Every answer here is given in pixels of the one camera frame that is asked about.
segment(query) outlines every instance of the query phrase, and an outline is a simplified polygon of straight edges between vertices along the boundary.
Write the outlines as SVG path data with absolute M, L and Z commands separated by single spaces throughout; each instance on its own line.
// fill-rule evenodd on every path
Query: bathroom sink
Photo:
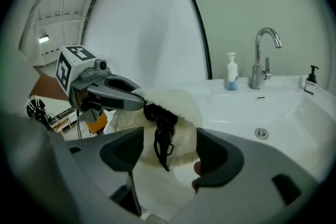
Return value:
M 336 98 L 319 87 L 315 95 L 304 92 L 305 79 L 273 76 L 260 90 L 253 90 L 247 78 L 239 78 L 239 88 L 234 92 L 224 88 L 223 80 L 172 88 L 194 96 L 203 128 L 275 147 L 322 182 L 335 159 Z M 255 134 L 260 127 L 268 133 L 265 140 Z M 193 164 L 171 168 L 167 173 L 138 162 L 133 175 L 141 206 L 165 220 L 178 213 L 195 195 L 191 182 L 198 176 Z

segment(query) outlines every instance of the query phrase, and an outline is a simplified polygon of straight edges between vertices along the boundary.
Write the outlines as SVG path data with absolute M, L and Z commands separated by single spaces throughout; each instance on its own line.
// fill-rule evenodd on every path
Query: black label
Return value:
M 83 47 L 78 46 L 67 46 L 66 47 L 72 54 L 74 54 L 78 59 L 82 61 L 90 60 L 95 58 L 95 56 L 85 50 Z
M 65 91 L 67 91 L 68 88 L 70 72 L 71 72 L 71 65 L 61 52 L 58 60 L 56 77 L 58 78 L 59 82 L 61 83 Z

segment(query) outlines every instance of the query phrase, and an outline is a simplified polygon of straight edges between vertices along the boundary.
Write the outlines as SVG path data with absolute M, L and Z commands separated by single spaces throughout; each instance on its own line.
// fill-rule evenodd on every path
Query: black pump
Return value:
M 314 74 L 315 69 L 319 69 L 317 66 L 310 66 L 311 67 L 311 73 L 309 74 L 307 80 L 313 83 L 317 83 L 316 82 L 316 75 Z
M 175 131 L 174 125 L 177 123 L 177 116 L 155 104 L 145 106 L 143 112 L 147 120 L 156 121 L 154 150 L 163 168 L 169 172 L 167 156 L 171 155 L 174 149 L 172 137 Z M 160 145 L 160 153 L 157 149 L 158 143 Z

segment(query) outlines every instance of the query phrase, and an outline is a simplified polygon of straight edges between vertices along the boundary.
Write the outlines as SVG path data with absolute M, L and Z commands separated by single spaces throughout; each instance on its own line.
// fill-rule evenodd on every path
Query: ceiling light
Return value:
M 48 35 L 41 36 L 40 37 L 40 44 L 43 43 L 43 42 L 46 42 L 48 40 L 49 40 L 49 36 Z

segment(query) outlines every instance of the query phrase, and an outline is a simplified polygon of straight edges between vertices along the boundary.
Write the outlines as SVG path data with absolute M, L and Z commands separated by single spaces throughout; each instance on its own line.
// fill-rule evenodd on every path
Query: soap dispenser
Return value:
M 235 52 L 229 52 L 230 63 L 227 64 L 227 89 L 235 91 L 238 89 L 238 65 L 235 63 Z
M 316 66 L 310 66 L 311 67 L 311 73 L 309 74 L 308 78 L 306 79 L 306 85 L 304 86 L 304 90 L 306 92 L 309 92 L 311 94 L 315 93 L 316 89 L 316 75 L 314 74 L 315 69 L 319 69 Z

